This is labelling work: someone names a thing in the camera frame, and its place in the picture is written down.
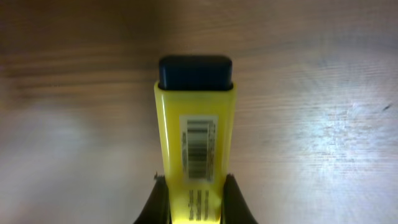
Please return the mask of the yellow highlighter marker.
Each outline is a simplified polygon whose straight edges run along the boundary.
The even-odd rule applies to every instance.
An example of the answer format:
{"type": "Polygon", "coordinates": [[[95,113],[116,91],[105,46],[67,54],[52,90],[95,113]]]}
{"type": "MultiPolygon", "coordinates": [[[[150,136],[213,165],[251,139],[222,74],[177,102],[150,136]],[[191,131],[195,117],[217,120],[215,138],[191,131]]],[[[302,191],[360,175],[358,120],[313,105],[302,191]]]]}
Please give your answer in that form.
{"type": "Polygon", "coordinates": [[[172,223],[219,223],[236,91],[222,55],[169,55],[154,87],[172,223]]]}

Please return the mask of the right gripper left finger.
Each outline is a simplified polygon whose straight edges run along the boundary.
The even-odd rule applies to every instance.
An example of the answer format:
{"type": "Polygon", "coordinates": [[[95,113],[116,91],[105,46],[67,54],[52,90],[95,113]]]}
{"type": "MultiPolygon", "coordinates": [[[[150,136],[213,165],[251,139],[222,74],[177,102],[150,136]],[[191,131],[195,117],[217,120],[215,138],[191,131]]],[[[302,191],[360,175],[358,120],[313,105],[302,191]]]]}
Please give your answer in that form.
{"type": "Polygon", "coordinates": [[[169,189],[164,175],[155,175],[155,185],[134,224],[171,224],[169,189]]]}

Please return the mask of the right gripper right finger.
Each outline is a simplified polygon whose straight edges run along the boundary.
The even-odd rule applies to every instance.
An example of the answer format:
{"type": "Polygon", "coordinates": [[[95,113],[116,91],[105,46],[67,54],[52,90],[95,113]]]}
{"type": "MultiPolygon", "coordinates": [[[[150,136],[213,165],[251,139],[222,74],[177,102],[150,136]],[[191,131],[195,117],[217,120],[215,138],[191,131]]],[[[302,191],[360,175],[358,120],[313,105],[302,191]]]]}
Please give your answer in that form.
{"type": "Polygon", "coordinates": [[[239,185],[232,174],[226,176],[223,186],[221,224],[258,224],[252,215],[239,185]]]}

